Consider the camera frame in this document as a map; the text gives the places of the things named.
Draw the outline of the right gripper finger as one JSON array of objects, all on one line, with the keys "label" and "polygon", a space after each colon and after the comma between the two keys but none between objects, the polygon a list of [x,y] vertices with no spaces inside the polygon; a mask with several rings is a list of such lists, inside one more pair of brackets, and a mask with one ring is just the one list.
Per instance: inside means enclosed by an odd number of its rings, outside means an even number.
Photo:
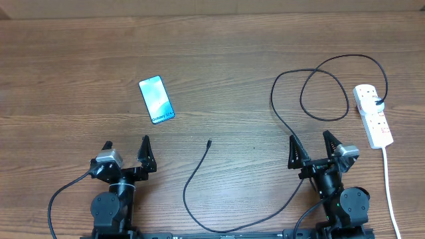
[{"label": "right gripper finger", "polygon": [[323,132],[323,137],[328,158],[340,157],[341,153],[337,147],[341,145],[341,142],[329,130]]},{"label": "right gripper finger", "polygon": [[288,157],[288,169],[300,169],[311,160],[307,151],[295,135],[290,136],[290,152]]}]

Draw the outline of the Samsung Galaxy smartphone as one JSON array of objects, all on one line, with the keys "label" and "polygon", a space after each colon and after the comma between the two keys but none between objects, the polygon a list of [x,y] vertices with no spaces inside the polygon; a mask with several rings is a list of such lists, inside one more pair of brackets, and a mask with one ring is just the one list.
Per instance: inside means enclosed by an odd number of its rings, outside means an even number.
[{"label": "Samsung Galaxy smartphone", "polygon": [[153,124],[175,117],[175,111],[160,76],[141,80],[139,89]]}]

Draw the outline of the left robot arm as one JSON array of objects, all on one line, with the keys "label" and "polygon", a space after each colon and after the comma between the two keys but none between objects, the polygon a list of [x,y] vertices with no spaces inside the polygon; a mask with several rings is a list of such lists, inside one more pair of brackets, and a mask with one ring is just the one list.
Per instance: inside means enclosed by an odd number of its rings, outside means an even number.
[{"label": "left robot arm", "polygon": [[123,159],[111,141],[90,162],[89,175],[109,184],[107,192],[95,196],[90,212],[94,217],[92,238],[142,238],[133,225],[135,183],[146,181],[157,170],[149,137],[142,139],[137,153],[138,167],[123,168]]}]

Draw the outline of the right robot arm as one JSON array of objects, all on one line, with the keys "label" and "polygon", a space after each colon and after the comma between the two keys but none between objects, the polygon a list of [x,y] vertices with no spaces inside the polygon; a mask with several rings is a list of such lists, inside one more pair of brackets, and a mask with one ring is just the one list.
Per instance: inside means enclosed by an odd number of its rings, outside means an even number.
[{"label": "right robot arm", "polygon": [[318,222],[305,235],[311,238],[374,238],[372,230],[364,229],[369,221],[369,192],[362,187],[346,189],[342,182],[343,173],[357,161],[359,149],[341,143],[330,131],[324,131],[323,138],[327,157],[313,160],[300,140],[295,135],[290,136],[288,168],[299,169],[299,178],[309,179],[320,197],[320,201],[296,222],[292,237],[297,238],[304,218],[322,206],[327,220]]}]

